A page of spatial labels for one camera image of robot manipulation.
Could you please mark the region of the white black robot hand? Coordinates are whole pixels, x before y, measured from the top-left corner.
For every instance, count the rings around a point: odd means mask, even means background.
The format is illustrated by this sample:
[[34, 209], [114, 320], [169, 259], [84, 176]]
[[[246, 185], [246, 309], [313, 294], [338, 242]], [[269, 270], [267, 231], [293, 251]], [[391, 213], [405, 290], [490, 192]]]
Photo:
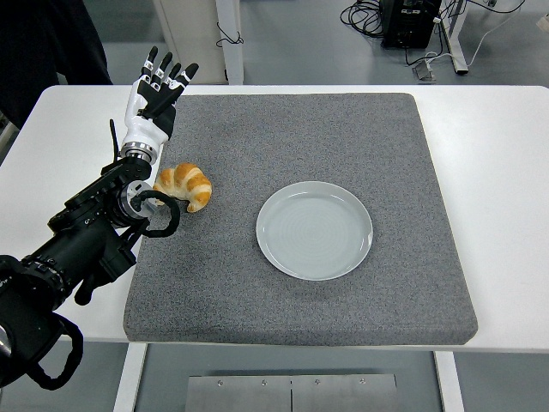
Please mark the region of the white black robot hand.
[[160, 147], [172, 136], [175, 104], [198, 71], [195, 63], [186, 68], [180, 64], [169, 68], [170, 52], [155, 64], [157, 55], [158, 47], [153, 46], [132, 84], [124, 116], [127, 133], [120, 152], [123, 157], [140, 155], [153, 159], [158, 155]]

